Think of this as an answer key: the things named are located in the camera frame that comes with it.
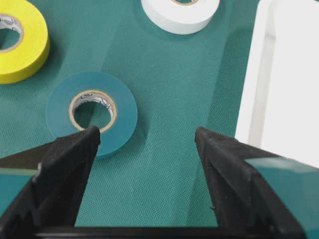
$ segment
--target tape hole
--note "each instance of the tape hole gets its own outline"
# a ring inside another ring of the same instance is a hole
[[[20,34],[12,29],[0,29],[0,50],[13,47],[19,41]]]
[[[197,3],[199,0],[172,0],[173,2],[179,4],[179,5],[193,5]]]
[[[75,110],[74,119],[82,128],[95,125],[101,129],[111,121],[111,115],[102,104],[85,102]]]

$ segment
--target yellow tape roll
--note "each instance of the yellow tape roll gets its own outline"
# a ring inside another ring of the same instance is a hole
[[[42,67],[50,41],[42,14],[25,0],[0,0],[0,29],[4,28],[20,34],[14,46],[0,50],[0,84],[11,84]]]

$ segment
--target teal cloth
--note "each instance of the teal cloth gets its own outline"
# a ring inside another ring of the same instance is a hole
[[[7,49],[15,45],[19,40],[19,33],[11,29],[0,30],[0,50]]]
[[[0,86],[0,156],[54,140],[44,112],[66,77],[109,73],[135,96],[138,125],[117,155],[94,162],[76,225],[216,226],[194,133],[235,133],[258,1],[222,0],[193,35],[161,30],[140,0],[31,2],[51,51],[37,74]]]

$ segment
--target tape core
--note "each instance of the tape core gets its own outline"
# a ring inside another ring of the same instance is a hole
[[[179,0],[172,0],[172,2],[178,4],[178,5],[183,5],[183,6],[190,6],[194,5],[198,2],[199,0],[191,0],[190,2],[180,2]]]
[[[80,131],[85,130],[75,121],[74,112],[81,104],[86,102],[100,103],[110,112],[111,121],[105,127],[100,129],[100,133],[103,133],[111,128],[117,118],[116,105],[110,96],[98,90],[87,90],[80,92],[72,99],[69,106],[69,117],[72,124]]]
[[[21,22],[18,19],[16,19],[14,16],[0,13],[0,29],[10,29],[20,34],[20,37],[18,41],[15,43],[15,45],[7,49],[0,50],[0,53],[4,53],[4,52],[8,52],[8,51],[12,51],[16,49],[16,47],[19,46],[20,43],[22,42],[23,36],[24,36],[23,26]]]

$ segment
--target electrical tape roll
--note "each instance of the electrical tape roll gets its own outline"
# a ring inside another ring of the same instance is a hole
[[[0,29],[20,34],[15,45],[0,50],[0,84],[22,81],[44,64],[50,49],[46,22],[26,0],[0,0]]]
[[[102,72],[83,72],[58,85],[49,97],[46,121],[54,137],[83,130],[74,120],[74,112],[86,102],[101,103],[111,115],[111,121],[101,132],[97,159],[118,151],[132,136],[138,119],[134,96],[127,86],[114,76]]]
[[[163,30],[192,34],[207,26],[219,0],[142,0],[142,6],[149,19]]]

